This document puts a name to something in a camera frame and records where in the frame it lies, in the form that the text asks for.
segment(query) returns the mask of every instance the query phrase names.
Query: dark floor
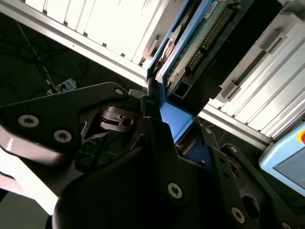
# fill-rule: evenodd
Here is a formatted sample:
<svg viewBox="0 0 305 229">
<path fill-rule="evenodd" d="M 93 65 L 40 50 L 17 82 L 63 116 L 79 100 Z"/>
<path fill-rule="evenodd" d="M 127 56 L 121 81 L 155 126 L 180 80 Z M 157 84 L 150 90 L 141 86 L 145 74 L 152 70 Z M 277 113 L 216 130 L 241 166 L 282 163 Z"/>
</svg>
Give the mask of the dark floor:
<svg viewBox="0 0 305 229">
<path fill-rule="evenodd" d="M 44 91 L 50 89 L 45 80 L 46 74 L 41 66 L 37 66 L 34 63 L 33 60 L 35 58 L 24 49 L 24 47 L 28 48 L 28 44 L 25 43 L 25 38 L 16 21 L 2 14 L 0 14 L 0 21 L 0 105 L 4 106 L 20 100 L 44 96 Z M 66 51 L 58 54 L 65 47 L 43 37 L 22 24 L 21 27 L 30 42 L 33 42 L 33 47 L 37 49 L 36 52 L 47 51 L 42 56 L 47 61 L 45 65 L 50 71 L 50 76 L 55 85 L 72 78 L 77 80 L 78 87 L 111 81 L 122 85 L 126 90 L 140 89 L 140 86 L 78 53 Z M 225 143 L 236 145 L 292 210 L 301 219 L 305 219 L 305 199 L 258 168 L 258 158 L 262 153 L 260 150 L 209 122 L 204 120 L 202 122 L 203 125 L 212 129 L 218 145 L 221 146 Z M 119 140 L 119 137 L 113 135 L 108 141 L 115 138 Z M 94 140 L 82 146 L 76 155 L 76 159 L 81 161 L 83 165 L 88 165 L 98 152 L 99 143 L 99 140 Z M 112 147 L 108 146 L 106 149 L 103 149 L 103 153 L 98 158 L 97 163 L 104 164 L 114 159 L 120 153 L 119 149 L 116 149 L 115 146 L 116 144 L 113 145 L 112 143 Z"/>
</svg>

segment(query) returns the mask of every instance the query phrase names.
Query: black cable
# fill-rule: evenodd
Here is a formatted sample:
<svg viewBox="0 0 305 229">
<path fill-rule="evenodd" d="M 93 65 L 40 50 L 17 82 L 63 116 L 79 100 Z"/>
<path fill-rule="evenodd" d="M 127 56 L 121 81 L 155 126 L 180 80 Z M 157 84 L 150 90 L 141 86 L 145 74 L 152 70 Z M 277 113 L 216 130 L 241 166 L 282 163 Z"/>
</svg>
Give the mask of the black cable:
<svg viewBox="0 0 305 229">
<path fill-rule="evenodd" d="M 44 91 L 44 90 L 37 90 L 37 91 L 33 92 L 33 93 L 29 96 L 28 99 L 34 99 L 34 98 L 36 98 L 36 97 L 34 97 L 34 95 L 36 95 L 36 94 L 38 94 L 38 93 L 42 93 L 42 94 L 44 94 L 44 95 L 43 95 L 43 96 L 39 96 L 39 97 L 37 97 L 37 98 L 47 96 L 47 94 L 48 94 L 48 95 L 51 95 L 50 93 L 48 93 L 48 92 L 46 92 L 46 91 Z"/>
<path fill-rule="evenodd" d="M 13 87 L 12 85 L 10 85 L 9 83 L 3 83 L 3 82 L 0 82 L 0 86 L 7 86 L 7 87 L 10 87 L 11 89 L 13 89 L 13 91 L 16 93 L 16 95 L 18 96 L 19 98 L 19 101 L 22 101 L 22 98 L 21 98 L 21 95 L 19 94 L 18 90 Z"/>
</svg>

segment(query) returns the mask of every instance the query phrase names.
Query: white panel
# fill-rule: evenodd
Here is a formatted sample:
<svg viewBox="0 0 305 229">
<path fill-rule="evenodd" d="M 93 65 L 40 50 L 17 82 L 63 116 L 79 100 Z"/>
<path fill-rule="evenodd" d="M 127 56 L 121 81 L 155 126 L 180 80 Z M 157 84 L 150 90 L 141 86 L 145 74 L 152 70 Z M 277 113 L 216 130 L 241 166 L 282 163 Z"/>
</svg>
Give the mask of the white panel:
<svg viewBox="0 0 305 229">
<path fill-rule="evenodd" d="M 129 15 L 126 15 L 128 20 L 124 24 L 120 24 L 122 30 L 119 31 L 117 42 L 121 45 L 122 53 L 125 58 L 131 60 L 144 36 L 144 33 L 149 26 L 153 15 L 160 3 L 160 0 L 146 0 L 143 1 L 144 5 L 141 6 L 138 0 L 133 0 L 137 7 L 130 7 L 130 0 L 125 0 L 125 6 L 120 6 L 122 11 L 130 10 Z"/>
<path fill-rule="evenodd" d="M 255 93 L 266 83 L 278 67 L 285 62 L 287 56 L 294 53 L 295 44 L 299 44 L 304 39 L 304 26 L 296 25 L 287 34 L 287 39 L 283 42 L 280 48 L 272 55 L 268 55 L 251 76 L 240 86 L 241 91 L 227 102 L 222 108 L 223 112 L 228 115 L 236 115 L 237 112 L 243 108 L 245 103 L 251 99 Z"/>
<path fill-rule="evenodd" d="M 160 0 L 96 1 L 85 32 L 107 49 L 131 60 Z"/>
<path fill-rule="evenodd" d="M 83 11 L 81 13 L 81 18 L 79 24 L 76 28 L 77 32 L 84 34 L 86 26 L 88 24 L 95 0 L 86 0 L 85 5 L 83 6 Z"/>
<path fill-rule="evenodd" d="M 26 0 L 25 3 L 40 12 L 43 11 L 44 0 Z"/>
<path fill-rule="evenodd" d="M 274 120 L 272 120 L 262 131 L 268 137 L 276 135 L 286 123 L 293 122 L 295 115 L 303 114 L 305 110 L 305 92 L 303 92 L 295 101 L 285 108 Z"/>
<path fill-rule="evenodd" d="M 73 30 L 76 29 L 85 1 L 86 0 L 70 0 L 65 20 L 68 23 L 69 28 Z"/>
<path fill-rule="evenodd" d="M 304 64 L 305 44 L 294 53 L 293 56 L 281 67 L 273 77 L 262 87 L 262 89 L 248 102 L 246 106 L 235 116 L 243 123 L 248 122 L 253 115 L 260 110 L 270 98 L 301 68 Z"/>
<path fill-rule="evenodd" d="M 256 117 L 249 126 L 262 130 L 277 117 L 295 98 L 305 90 L 305 70 L 303 69 L 279 95 L 274 98 Z"/>
<path fill-rule="evenodd" d="M 48 0 L 48 16 L 63 23 L 66 17 L 69 0 Z"/>
<path fill-rule="evenodd" d="M 99 0 L 95 1 L 92 9 L 86 33 L 88 38 L 97 42 L 98 44 L 107 44 L 109 41 L 109 33 L 116 28 L 112 27 L 113 18 L 111 15 L 115 12 L 119 4 L 119 0 Z"/>
</svg>

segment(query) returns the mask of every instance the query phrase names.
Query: metal frame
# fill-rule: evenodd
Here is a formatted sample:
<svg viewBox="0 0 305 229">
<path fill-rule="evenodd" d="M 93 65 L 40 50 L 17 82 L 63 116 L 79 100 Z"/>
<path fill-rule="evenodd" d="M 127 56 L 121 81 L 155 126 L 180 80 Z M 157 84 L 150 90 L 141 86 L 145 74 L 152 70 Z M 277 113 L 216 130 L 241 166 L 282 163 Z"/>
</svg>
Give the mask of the metal frame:
<svg viewBox="0 0 305 229">
<path fill-rule="evenodd" d="M 198 116 L 261 150 L 265 150 L 268 145 L 272 143 L 271 138 L 268 138 L 236 119 L 227 116 L 225 113 L 209 104 L 204 107 Z"/>
</svg>

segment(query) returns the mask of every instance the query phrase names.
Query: blue plastic part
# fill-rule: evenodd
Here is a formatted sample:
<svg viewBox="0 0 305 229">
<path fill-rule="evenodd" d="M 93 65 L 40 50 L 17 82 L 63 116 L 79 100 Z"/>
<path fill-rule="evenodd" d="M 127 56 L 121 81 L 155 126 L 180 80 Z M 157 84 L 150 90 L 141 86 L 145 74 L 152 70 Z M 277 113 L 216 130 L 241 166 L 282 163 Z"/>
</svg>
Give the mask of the blue plastic part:
<svg viewBox="0 0 305 229">
<path fill-rule="evenodd" d="M 298 141 L 297 137 L 302 132 L 305 131 L 305 123 L 301 124 L 297 129 L 293 130 L 281 140 L 279 140 L 267 153 L 263 154 L 259 159 L 260 167 L 274 176 L 276 179 L 280 180 L 296 192 L 305 196 L 305 189 L 299 186 L 297 183 L 293 182 L 280 172 L 278 172 L 274 167 L 281 162 L 285 161 L 287 158 L 292 156 L 294 153 L 298 152 L 305 147 L 304 143 Z"/>
<path fill-rule="evenodd" d="M 163 49 L 166 46 L 167 40 L 170 37 L 173 29 L 175 28 L 176 24 L 178 23 L 179 18 L 181 17 L 183 10 L 185 9 L 186 5 L 188 3 L 188 0 L 183 5 L 176 21 L 172 25 L 170 31 L 166 35 L 164 41 L 162 42 L 160 48 L 158 49 L 157 53 L 155 54 L 155 57 L 152 60 L 152 63 L 147 71 L 147 79 L 149 79 L 150 73 L 152 72 L 152 68 L 154 67 L 154 64 L 156 61 L 159 60 L 161 52 L 163 52 Z M 174 142 L 176 143 L 179 138 L 185 133 L 187 128 L 192 124 L 194 121 L 194 116 L 179 108 L 178 106 L 170 103 L 167 101 L 166 98 L 166 91 L 165 91 L 165 85 L 166 85 L 166 79 L 165 76 L 169 72 L 170 68 L 173 66 L 174 62 L 178 58 L 179 54 L 187 44 L 188 40 L 190 39 L 192 33 L 200 23 L 201 19 L 204 17 L 206 11 L 209 9 L 210 5 L 212 3 L 212 0 L 202 0 L 199 7 L 197 8 L 195 14 L 193 15 L 190 23 L 186 27 L 185 31 L 183 32 L 180 40 L 178 41 L 175 49 L 173 50 L 170 59 L 167 61 L 165 69 L 162 69 L 163 72 L 163 79 L 160 86 L 160 112 L 162 116 L 162 120 L 166 122 L 170 128 L 173 135 Z"/>
</svg>

